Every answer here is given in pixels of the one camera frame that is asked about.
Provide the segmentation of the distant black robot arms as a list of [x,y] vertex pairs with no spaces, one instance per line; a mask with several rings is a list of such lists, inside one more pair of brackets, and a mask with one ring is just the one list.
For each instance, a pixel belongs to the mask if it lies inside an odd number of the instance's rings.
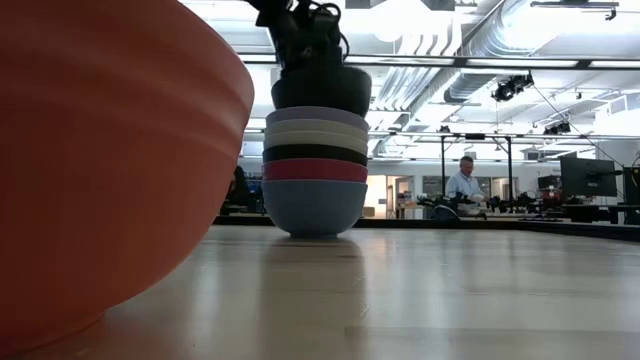
[[490,197],[488,200],[480,195],[468,197],[458,193],[455,197],[449,198],[442,195],[418,197],[418,205],[424,207],[425,219],[462,219],[473,218],[488,220],[499,217],[523,217],[526,214],[536,212],[537,202],[526,193],[521,194],[514,200],[502,200],[498,196]]

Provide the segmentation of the orange bowl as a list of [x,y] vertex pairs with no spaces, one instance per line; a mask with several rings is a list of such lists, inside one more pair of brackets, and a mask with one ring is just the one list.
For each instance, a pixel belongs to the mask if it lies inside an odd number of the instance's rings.
[[236,52],[179,0],[0,0],[0,359],[187,257],[253,101]]

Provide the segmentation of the black ceiling spotlight cluster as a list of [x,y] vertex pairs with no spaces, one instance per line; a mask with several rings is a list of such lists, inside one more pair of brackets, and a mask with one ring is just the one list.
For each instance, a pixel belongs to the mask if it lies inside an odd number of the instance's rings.
[[525,89],[535,84],[531,73],[527,75],[514,75],[506,80],[499,81],[492,91],[491,97],[496,102],[508,102]]

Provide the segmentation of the black bowl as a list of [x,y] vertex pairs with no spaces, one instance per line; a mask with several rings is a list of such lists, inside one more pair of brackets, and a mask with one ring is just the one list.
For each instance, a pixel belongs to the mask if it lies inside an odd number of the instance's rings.
[[315,67],[284,73],[272,86],[276,109],[315,106],[340,109],[365,117],[369,111],[371,77],[348,66]]
[[264,163],[298,158],[321,158],[340,160],[367,166],[368,157],[355,150],[322,144],[287,144],[265,149],[262,152]]

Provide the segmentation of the person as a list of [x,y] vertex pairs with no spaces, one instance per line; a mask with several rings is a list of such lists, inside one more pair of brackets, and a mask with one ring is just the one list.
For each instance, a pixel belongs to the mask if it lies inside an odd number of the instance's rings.
[[448,198],[454,199],[460,196],[461,199],[466,198],[471,201],[471,204],[463,203],[459,206],[459,212],[468,216],[479,215],[480,204],[486,200],[486,194],[472,175],[473,170],[474,159],[463,156],[459,162],[459,171],[452,175],[445,185],[445,195]]

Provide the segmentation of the lavender bowl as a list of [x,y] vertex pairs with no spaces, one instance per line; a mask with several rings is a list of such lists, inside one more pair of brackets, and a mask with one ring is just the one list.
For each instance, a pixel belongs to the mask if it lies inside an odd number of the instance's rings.
[[278,109],[266,116],[266,125],[270,126],[286,120],[326,120],[347,124],[368,132],[370,127],[360,115],[352,112],[316,106],[297,106]]

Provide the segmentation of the distant black station frame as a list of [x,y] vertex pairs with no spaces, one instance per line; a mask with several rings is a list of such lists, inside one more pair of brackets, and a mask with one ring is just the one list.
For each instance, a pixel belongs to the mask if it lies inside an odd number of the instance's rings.
[[445,185],[447,180],[459,171],[459,162],[462,157],[457,160],[457,168],[451,173],[447,173],[447,165],[446,165],[446,143],[450,141],[450,145],[454,145],[458,142],[470,142],[471,145],[476,143],[484,143],[487,141],[493,141],[499,152],[505,155],[505,158],[497,158],[493,157],[491,159],[480,160],[481,170],[479,174],[476,174],[475,163],[477,159],[469,155],[466,151],[462,152],[463,156],[469,156],[474,159],[474,170],[472,175],[478,180],[481,190],[486,194],[486,200],[491,197],[492,188],[490,182],[488,182],[488,187],[484,189],[479,181],[479,178],[488,178],[489,180],[497,177],[506,177],[507,178],[507,199],[511,200],[513,198],[514,190],[513,190],[513,155],[512,155],[512,136],[499,137],[497,135],[486,135],[482,133],[451,133],[449,135],[442,135],[440,139],[441,145],[441,180],[442,180],[442,196],[447,197],[445,195]]

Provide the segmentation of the blue bowl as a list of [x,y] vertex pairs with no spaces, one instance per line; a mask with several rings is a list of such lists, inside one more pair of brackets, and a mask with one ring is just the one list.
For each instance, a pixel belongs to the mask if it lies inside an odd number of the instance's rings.
[[337,180],[271,180],[264,206],[279,229],[297,238],[335,237],[362,215],[368,185]]

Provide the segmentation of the silver ceiling air duct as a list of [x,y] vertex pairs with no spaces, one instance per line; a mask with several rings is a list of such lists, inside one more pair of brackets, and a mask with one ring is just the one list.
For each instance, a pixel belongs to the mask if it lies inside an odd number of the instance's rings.
[[[530,35],[528,22],[534,20],[533,0],[505,0],[488,22],[463,47],[470,57],[530,56],[548,42],[546,35]],[[494,75],[459,72],[444,91],[444,100],[460,104],[488,84]]]

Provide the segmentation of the black computer monitor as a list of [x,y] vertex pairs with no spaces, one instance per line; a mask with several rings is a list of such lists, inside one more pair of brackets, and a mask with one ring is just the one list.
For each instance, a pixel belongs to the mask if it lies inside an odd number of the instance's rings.
[[565,196],[616,197],[618,194],[613,161],[562,157],[560,167]]

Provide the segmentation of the maroon bowl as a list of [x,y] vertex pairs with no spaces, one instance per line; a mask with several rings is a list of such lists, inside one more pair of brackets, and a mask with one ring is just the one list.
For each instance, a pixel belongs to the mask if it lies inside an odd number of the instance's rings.
[[265,180],[337,180],[364,183],[368,169],[360,164],[325,158],[292,158],[266,162]]

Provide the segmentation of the white bowl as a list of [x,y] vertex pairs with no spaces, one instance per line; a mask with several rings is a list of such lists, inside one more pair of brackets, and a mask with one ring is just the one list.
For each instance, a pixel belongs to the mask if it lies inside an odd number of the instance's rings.
[[353,150],[362,155],[368,154],[367,142],[349,135],[320,131],[294,131],[265,136],[264,149],[281,145],[327,145]]
[[368,141],[368,133],[358,127],[335,121],[318,119],[293,119],[272,123],[265,128],[265,135],[276,135],[286,132],[316,131],[348,135],[363,142]]

